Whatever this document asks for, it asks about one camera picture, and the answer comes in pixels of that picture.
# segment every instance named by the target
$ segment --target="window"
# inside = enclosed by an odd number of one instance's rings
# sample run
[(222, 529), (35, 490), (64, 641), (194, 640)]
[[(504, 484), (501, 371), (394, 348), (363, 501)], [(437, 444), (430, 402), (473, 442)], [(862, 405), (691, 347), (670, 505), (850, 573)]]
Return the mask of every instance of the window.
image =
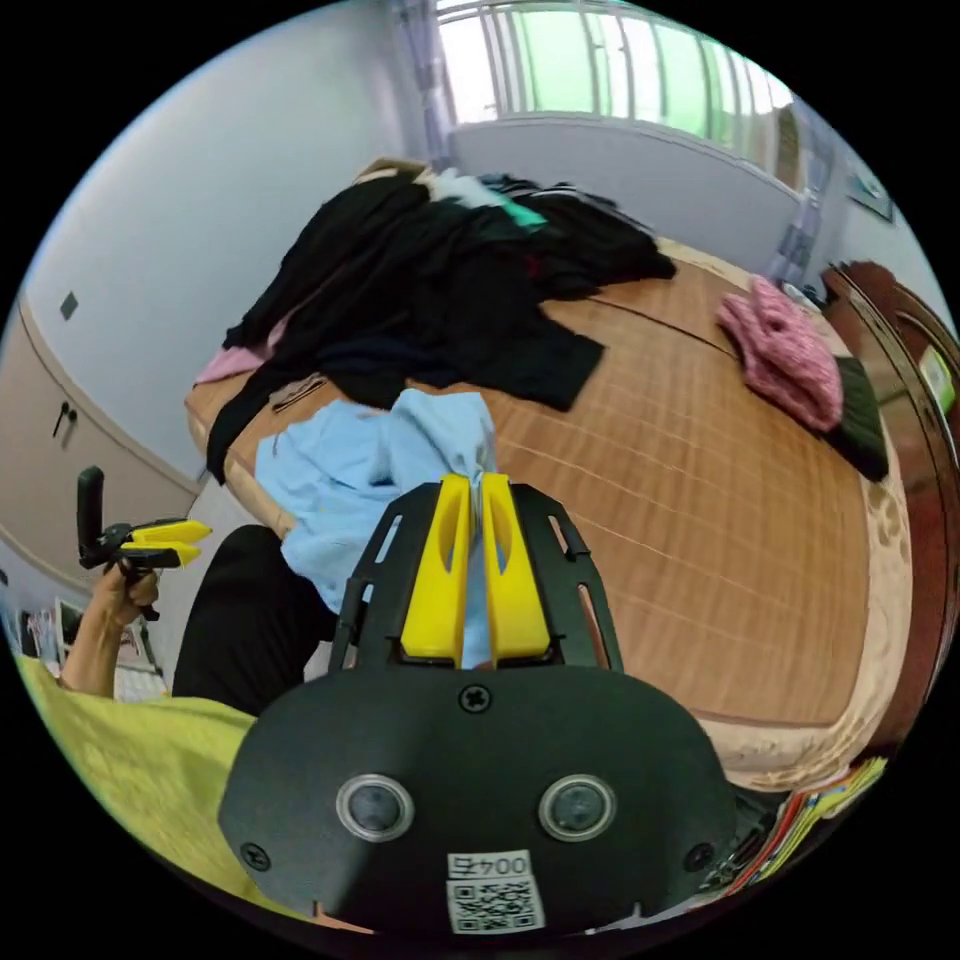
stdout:
[[(616, 0), (437, 0), (437, 9), (457, 123), (530, 113), (639, 120), (774, 176), (798, 168), (796, 138), (783, 133), (793, 129), (790, 90), (658, 14)], [(794, 154), (787, 162), (784, 151)]]

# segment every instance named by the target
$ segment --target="pink cloth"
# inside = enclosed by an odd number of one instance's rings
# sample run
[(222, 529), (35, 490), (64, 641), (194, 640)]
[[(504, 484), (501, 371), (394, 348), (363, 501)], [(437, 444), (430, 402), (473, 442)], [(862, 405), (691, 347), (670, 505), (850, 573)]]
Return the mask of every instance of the pink cloth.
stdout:
[(287, 318), (284, 317), (270, 331), (267, 342), (256, 350), (248, 350), (246, 347), (229, 347), (225, 350), (221, 347), (194, 382), (213, 383), (215, 380), (226, 380), (227, 377), (248, 373), (263, 366), (273, 356), (273, 351), (286, 329)]
[(813, 430), (843, 416), (843, 385), (833, 354), (803, 310), (769, 280), (753, 277), (751, 297), (727, 294), (717, 322), (740, 345), (743, 379), (756, 393)]

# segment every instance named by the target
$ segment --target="human hand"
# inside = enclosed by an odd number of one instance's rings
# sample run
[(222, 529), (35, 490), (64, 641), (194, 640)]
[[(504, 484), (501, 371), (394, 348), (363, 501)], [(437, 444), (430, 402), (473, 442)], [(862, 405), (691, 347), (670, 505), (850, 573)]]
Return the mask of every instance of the human hand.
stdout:
[(141, 607), (156, 602), (157, 575), (152, 570), (143, 579), (128, 584), (123, 570), (115, 564), (106, 570), (93, 588), (93, 603), (119, 627), (125, 627), (141, 614)]

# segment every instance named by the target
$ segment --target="bed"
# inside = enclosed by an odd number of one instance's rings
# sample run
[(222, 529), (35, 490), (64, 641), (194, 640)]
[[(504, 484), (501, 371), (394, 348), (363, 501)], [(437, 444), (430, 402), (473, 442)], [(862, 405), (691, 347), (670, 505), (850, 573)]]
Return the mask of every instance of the bed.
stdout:
[[(713, 319), (747, 274), (660, 245), (678, 264), (672, 281), (545, 305), (608, 347), (569, 413), (481, 391), (498, 464), (577, 523), (627, 672), (697, 717), (732, 782), (805, 788), (863, 750), (900, 675), (912, 580), (899, 465), (888, 435), (890, 474), (871, 484), (750, 393)], [(247, 376), (187, 396), (201, 451)], [(338, 395), (325, 384), (282, 413), (266, 408), (230, 449), (227, 486), (281, 537), (295, 520), (257, 484), (257, 447)]]

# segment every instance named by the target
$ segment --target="light switch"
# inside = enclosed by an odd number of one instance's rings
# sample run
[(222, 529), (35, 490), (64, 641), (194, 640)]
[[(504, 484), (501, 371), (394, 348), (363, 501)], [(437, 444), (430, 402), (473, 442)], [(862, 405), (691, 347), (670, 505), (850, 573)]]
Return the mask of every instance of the light switch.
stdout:
[(63, 303), (60, 304), (60, 312), (63, 314), (63, 319), (69, 320), (78, 306), (77, 298), (71, 290), (64, 298)]

